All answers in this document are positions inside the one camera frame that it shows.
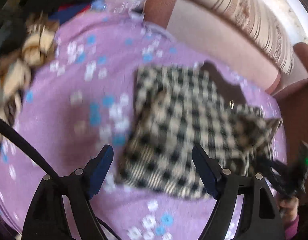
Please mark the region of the person's right hand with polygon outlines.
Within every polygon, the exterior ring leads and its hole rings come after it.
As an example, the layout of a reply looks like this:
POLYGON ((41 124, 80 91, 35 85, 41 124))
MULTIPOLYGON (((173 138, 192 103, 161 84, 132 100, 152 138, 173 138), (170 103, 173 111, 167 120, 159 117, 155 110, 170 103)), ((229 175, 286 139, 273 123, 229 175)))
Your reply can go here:
POLYGON ((298 228, 298 206, 299 200, 297 197, 292 197, 290 199, 283 199, 281 197, 277 198, 278 208, 284 211, 282 216, 285 239, 292 239, 297 234, 298 228))

